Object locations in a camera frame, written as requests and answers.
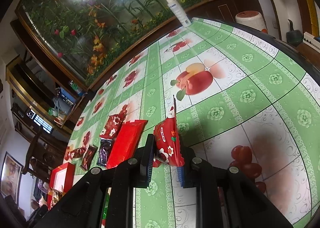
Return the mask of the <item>dark wooden chair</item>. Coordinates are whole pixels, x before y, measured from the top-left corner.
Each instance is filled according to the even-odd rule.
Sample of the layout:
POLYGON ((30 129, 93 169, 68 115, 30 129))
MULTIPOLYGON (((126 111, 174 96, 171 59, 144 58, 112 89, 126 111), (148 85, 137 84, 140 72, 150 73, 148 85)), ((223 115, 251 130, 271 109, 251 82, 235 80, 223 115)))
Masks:
POLYGON ((46 162, 45 160, 45 156, 48 155, 45 150, 45 147, 39 142, 39 138, 41 137, 42 132, 43 132, 43 127, 40 127, 39 131, 31 140, 31 143, 29 145, 29 148, 25 156, 25 164, 22 169, 22 174, 30 173, 31 175, 39 179, 46 179, 48 178, 49 174, 44 173, 44 168, 46 168, 46 170, 49 170, 49 165, 48 165, 48 162, 46 162), (36 161, 35 170, 30 168, 30 166, 32 166, 31 160, 33 158, 36 161))

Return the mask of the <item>brown gold nut snack bag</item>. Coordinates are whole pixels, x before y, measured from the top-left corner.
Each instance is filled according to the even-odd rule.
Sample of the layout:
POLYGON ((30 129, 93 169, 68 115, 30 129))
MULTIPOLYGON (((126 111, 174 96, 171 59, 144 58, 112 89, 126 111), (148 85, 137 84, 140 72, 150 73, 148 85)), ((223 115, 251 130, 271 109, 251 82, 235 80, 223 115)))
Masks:
POLYGON ((51 196, 50 207, 49 207, 51 209, 63 197, 63 192, 50 188, 48 195, 51 196))

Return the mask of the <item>white spray bottle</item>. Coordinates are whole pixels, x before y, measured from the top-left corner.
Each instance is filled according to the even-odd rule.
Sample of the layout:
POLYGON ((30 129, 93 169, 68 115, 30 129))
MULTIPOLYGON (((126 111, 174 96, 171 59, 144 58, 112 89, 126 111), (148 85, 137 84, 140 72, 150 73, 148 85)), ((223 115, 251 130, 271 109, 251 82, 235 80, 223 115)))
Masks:
POLYGON ((177 0, 166 0, 169 9, 174 13, 181 25, 185 28, 191 26, 191 20, 187 17, 186 12, 177 0))

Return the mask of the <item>green fruit pattern tablecloth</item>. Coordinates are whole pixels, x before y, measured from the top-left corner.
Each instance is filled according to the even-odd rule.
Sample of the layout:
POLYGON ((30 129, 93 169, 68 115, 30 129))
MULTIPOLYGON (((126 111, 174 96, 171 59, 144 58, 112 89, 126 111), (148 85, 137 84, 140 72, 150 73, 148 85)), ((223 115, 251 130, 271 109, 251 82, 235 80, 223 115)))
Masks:
POLYGON ((110 115, 147 120, 139 146, 176 99, 184 145, 246 174, 294 227, 319 210, 319 68, 271 36, 193 18, 108 78, 81 113, 68 151, 100 144, 110 115))

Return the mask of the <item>framed picture on wall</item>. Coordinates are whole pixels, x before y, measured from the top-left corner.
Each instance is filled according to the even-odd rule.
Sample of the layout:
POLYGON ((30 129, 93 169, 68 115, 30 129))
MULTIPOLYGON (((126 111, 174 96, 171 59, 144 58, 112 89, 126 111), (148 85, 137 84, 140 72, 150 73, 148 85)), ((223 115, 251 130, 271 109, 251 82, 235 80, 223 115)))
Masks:
POLYGON ((6 152, 1 171, 1 193, 5 197, 10 195, 16 204, 18 204, 22 169, 23 166, 6 152))

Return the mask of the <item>red floral candy packet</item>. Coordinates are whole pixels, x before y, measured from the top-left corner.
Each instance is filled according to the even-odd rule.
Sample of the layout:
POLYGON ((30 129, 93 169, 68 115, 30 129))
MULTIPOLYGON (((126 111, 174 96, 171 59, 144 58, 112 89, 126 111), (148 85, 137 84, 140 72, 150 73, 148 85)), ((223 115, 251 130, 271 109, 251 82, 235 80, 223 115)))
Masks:
POLYGON ((184 158, 181 155, 181 143, 178 135, 176 119, 176 99, 164 121, 154 127, 153 135, 156 139, 156 154, 153 159, 153 167, 168 164, 174 167, 183 167, 184 158))

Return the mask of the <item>white plastic stool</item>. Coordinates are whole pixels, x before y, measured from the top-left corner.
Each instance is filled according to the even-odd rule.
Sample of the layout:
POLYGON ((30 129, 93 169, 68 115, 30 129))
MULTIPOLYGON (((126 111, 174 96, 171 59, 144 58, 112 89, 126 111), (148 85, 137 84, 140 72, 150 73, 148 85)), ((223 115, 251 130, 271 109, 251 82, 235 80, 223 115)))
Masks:
POLYGON ((267 33, 265 20, 258 11, 243 11, 235 16, 236 22, 254 28, 258 31, 267 33))

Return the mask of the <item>dark purple snack packet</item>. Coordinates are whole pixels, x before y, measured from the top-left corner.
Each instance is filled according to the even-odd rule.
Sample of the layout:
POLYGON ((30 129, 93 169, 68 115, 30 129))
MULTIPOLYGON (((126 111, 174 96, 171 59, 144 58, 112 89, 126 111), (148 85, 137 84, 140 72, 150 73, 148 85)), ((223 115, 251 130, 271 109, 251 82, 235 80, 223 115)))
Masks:
POLYGON ((101 167, 107 166, 108 158, 112 150, 113 140, 101 138, 97 165, 101 167))

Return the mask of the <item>red white gift box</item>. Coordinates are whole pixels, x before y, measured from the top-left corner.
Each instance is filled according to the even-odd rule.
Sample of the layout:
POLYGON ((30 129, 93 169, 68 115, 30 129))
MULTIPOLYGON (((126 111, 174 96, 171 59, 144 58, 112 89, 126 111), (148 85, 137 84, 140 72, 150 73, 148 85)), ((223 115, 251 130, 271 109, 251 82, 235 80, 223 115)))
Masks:
MULTIPOLYGON (((51 173, 48 193, 49 189, 53 188, 63 192, 63 195, 65 195, 72 188, 74 171, 75 166, 69 162, 64 163, 61 166, 58 166, 56 169, 54 169, 51 173)), ((48 195, 48 208, 50 207, 50 201, 51 196, 48 195)))

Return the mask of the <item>red flower packet far left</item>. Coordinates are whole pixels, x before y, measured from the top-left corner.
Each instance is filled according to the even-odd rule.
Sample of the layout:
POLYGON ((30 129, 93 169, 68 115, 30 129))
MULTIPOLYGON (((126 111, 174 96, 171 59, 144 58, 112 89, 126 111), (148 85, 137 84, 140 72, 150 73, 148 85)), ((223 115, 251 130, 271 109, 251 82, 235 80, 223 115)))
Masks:
POLYGON ((99 137, 107 140, 112 140, 116 138, 124 118, 124 114, 110 115, 99 137))

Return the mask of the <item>framed floral wall painting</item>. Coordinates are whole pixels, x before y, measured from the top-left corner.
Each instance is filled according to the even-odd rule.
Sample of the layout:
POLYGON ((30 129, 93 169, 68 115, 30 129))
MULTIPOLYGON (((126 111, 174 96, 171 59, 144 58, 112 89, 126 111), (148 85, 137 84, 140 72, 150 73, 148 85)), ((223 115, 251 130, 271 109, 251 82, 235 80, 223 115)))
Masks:
MULTIPOLYGON (((189 8, 202 0, 177 1, 189 8)), ((48 58, 83 88, 173 16, 166 0, 20 0, 16 14, 48 58)))

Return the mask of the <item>bright red flat snack packet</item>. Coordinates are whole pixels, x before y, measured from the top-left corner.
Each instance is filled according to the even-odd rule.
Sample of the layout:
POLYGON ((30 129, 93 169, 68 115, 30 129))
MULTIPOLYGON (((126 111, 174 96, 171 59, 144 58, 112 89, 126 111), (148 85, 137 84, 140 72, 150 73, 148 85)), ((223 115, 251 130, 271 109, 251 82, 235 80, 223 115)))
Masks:
POLYGON ((126 122, 121 127, 107 160, 107 169, 117 167, 118 164, 128 160, 135 154, 147 122, 147 120, 135 120, 134 122, 126 122))

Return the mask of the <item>maroon orange chocolate packet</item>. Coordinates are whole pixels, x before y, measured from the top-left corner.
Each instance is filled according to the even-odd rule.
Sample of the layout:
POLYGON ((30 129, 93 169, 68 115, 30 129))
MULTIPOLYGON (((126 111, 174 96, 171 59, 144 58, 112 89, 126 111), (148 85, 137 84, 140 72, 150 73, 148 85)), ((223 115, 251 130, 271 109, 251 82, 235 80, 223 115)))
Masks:
POLYGON ((88 171, 90 169, 92 159, 97 152, 97 149, 98 148, 95 145, 89 145, 80 164, 82 170, 88 171))

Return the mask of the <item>small red floral packet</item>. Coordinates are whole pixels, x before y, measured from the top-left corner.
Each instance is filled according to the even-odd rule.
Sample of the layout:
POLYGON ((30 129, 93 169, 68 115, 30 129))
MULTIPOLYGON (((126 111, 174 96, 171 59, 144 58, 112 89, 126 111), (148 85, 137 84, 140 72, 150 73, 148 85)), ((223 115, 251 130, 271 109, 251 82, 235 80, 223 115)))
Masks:
POLYGON ((80 147, 80 148, 68 151, 65 154, 64 159, 65 160, 72 160, 72 159, 75 159, 75 158, 81 158, 84 155, 85 151, 86 151, 85 147, 80 147))

